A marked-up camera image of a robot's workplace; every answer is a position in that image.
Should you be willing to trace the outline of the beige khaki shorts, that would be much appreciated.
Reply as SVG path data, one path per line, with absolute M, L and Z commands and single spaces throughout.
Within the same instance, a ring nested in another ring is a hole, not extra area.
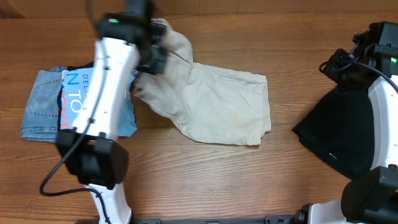
M 266 76 L 194 62 L 190 41 L 165 19 L 157 22 L 165 26 L 165 70 L 138 74 L 134 96 L 194 141 L 259 145 L 271 130 Z

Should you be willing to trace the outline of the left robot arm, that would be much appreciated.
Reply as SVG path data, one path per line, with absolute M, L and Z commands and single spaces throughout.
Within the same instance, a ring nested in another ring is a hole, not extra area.
M 78 191 L 92 195 L 98 223 L 134 221 L 123 187 L 129 153 L 117 142 L 118 123 L 132 73 L 158 75 L 165 69 L 165 26 L 152 20 L 154 11 L 150 0 L 128 0 L 124 12 L 107 13 L 94 24 L 98 40 L 83 111 L 71 128 L 57 133 L 62 158 L 48 176 L 65 165 L 83 184 Z

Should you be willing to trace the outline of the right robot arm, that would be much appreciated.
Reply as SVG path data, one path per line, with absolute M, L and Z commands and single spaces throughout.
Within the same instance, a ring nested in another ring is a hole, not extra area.
M 397 222 L 397 24 L 374 22 L 319 66 L 335 87 L 294 127 L 300 143 L 349 178 L 341 198 L 291 223 Z

